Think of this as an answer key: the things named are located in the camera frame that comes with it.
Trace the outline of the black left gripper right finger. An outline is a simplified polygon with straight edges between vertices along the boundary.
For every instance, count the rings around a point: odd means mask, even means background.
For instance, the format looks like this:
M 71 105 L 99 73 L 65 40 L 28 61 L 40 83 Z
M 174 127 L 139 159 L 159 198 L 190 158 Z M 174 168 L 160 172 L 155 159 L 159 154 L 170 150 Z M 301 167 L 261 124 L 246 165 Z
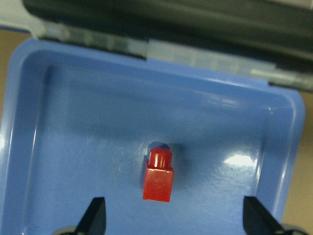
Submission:
M 245 196 L 243 204 L 243 228 L 247 235 L 292 235 L 254 196 Z

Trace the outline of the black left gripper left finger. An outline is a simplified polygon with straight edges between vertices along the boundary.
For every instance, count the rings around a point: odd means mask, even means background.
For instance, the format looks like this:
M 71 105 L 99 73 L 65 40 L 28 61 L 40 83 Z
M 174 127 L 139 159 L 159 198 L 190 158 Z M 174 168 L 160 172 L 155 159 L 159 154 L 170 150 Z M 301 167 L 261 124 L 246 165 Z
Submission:
M 106 205 L 104 197 L 92 199 L 76 227 L 77 235 L 104 235 L 106 232 Z

